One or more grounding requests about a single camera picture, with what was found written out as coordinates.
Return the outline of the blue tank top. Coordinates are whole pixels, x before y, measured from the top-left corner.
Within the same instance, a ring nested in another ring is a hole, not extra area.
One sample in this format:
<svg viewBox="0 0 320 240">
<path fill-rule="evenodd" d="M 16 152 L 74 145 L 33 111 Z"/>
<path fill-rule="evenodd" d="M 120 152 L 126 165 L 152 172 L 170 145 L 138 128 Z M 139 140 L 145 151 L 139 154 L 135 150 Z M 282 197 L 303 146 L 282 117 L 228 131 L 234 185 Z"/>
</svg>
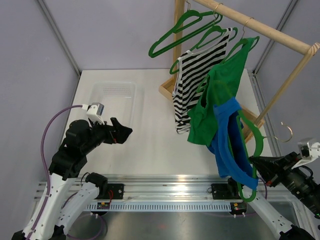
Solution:
<svg viewBox="0 0 320 240">
<path fill-rule="evenodd" d="M 258 179 L 253 176 L 253 167 L 248 161 L 239 124 L 240 104 L 232 97 L 221 105 L 213 106 L 218 129 L 208 146 L 215 155 L 218 174 L 231 177 L 236 182 L 255 190 Z"/>
</svg>

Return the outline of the striped black white tank top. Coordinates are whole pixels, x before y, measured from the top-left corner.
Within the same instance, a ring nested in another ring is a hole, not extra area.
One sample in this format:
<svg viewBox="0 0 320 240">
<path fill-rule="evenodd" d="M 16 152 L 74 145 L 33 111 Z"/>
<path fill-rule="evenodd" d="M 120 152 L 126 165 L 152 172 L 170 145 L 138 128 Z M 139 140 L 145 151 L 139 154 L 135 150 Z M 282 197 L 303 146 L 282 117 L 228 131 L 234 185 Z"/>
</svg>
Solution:
<svg viewBox="0 0 320 240">
<path fill-rule="evenodd" d="M 226 56 L 226 50 L 231 38 L 232 28 L 226 28 L 222 36 L 211 46 L 193 52 L 187 50 L 178 59 L 178 74 L 172 92 L 175 129 L 178 134 L 190 130 L 188 111 L 198 102 L 201 92 L 200 85 L 205 85 L 205 79 L 210 69 L 219 64 Z"/>
</svg>

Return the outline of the green tank top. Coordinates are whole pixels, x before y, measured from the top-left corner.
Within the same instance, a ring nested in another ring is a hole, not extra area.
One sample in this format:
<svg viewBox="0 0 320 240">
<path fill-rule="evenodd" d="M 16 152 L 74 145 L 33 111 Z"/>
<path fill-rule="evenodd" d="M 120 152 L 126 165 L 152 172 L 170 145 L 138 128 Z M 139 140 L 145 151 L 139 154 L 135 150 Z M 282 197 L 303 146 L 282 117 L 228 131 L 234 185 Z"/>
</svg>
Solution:
<svg viewBox="0 0 320 240">
<path fill-rule="evenodd" d="M 237 95 L 241 77 L 249 55 L 248 50 L 255 41 L 249 39 L 243 48 L 239 46 L 228 61 L 213 66 L 206 75 L 205 85 L 198 88 L 201 96 L 196 105 L 188 111 L 190 129 L 187 141 L 209 146 L 218 130 L 218 122 L 213 112 L 214 105 L 221 105 Z"/>
</svg>

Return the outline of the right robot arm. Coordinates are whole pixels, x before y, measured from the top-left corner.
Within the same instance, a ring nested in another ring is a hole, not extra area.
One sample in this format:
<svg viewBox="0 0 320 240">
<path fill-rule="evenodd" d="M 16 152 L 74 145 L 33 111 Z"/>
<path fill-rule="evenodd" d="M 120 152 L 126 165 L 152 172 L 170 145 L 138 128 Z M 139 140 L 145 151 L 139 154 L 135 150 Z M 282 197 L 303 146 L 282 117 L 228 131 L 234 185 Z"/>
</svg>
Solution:
<svg viewBox="0 0 320 240">
<path fill-rule="evenodd" d="M 313 171 L 303 164 L 301 153 L 291 152 L 285 156 L 251 156 L 266 185 L 286 188 L 304 207 L 320 218 L 320 185 L 313 178 Z M 268 226 L 277 240 L 313 240 L 314 237 L 302 227 L 293 224 L 280 214 L 261 194 L 233 179 L 226 184 L 226 200 L 241 200 L 249 204 Z"/>
</svg>

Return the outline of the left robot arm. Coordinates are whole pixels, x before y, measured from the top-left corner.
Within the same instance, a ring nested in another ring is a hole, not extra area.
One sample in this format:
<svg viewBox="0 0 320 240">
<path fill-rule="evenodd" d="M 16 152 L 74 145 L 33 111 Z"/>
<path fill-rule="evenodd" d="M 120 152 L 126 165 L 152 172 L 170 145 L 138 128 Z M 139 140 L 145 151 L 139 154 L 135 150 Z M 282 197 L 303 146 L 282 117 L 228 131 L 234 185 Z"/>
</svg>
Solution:
<svg viewBox="0 0 320 240">
<path fill-rule="evenodd" d="M 69 203 L 63 205 L 66 194 L 87 163 L 87 155 L 101 144 L 123 144 L 133 132 L 115 117 L 110 120 L 111 125 L 83 119 L 69 125 L 61 146 L 52 157 L 46 191 L 27 226 L 15 232 L 12 239 L 64 240 L 85 207 L 108 194 L 108 179 L 93 172 Z"/>
</svg>

